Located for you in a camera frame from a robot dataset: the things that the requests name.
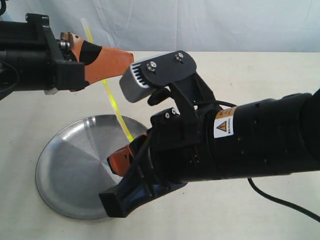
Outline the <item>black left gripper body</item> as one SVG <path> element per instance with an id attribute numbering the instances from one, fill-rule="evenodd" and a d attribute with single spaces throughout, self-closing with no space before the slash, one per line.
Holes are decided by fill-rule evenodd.
<path id="1" fill-rule="evenodd" d="M 25 22 L 0 22 L 0 94 L 18 91 L 79 91 L 85 88 L 84 64 L 66 56 L 47 15 L 28 13 Z"/>

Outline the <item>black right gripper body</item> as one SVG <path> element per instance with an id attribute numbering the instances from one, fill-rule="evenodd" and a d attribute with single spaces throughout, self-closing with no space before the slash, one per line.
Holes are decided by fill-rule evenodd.
<path id="1" fill-rule="evenodd" d="M 172 98 L 178 113 L 165 110 L 151 117 L 143 151 L 143 186 L 169 192 L 188 182 L 235 179 L 237 106 L 216 100 L 197 74 L 153 77 L 150 105 Z"/>

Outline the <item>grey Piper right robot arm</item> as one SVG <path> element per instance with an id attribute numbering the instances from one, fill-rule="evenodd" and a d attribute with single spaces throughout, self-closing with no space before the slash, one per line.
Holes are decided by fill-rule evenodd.
<path id="1" fill-rule="evenodd" d="M 167 98 L 176 107 L 150 119 L 151 128 L 112 153 L 121 181 L 99 194 L 109 217 L 190 182 L 247 179 L 320 169 L 320 94 L 297 93 L 245 105 L 219 101 L 193 75 L 158 88 L 149 105 Z"/>

